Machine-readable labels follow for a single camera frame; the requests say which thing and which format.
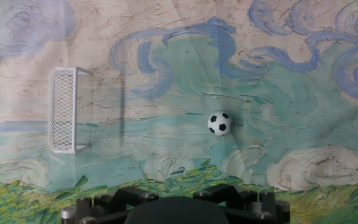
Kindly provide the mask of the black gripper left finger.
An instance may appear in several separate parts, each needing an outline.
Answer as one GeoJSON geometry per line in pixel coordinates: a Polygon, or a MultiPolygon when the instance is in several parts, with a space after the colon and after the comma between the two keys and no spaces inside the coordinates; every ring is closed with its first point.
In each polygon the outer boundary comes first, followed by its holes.
{"type": "Polygon", "coordinates": [[[74,205],[61,209],[60,223],[124,223],[129,214],[127,206],[135,207],[159,198],[159,194],[133,186],[94,197],[79,197],[74,205]]]}

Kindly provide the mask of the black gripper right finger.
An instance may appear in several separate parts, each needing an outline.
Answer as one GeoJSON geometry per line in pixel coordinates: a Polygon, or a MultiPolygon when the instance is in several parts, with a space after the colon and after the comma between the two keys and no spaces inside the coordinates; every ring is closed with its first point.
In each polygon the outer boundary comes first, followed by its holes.
{"type": "Polygon", "coordinates": [[[290,202],[269,191],[218,184],[193,193],[194,199],[212,202],[228,224],[290,224],[290,202]]]}

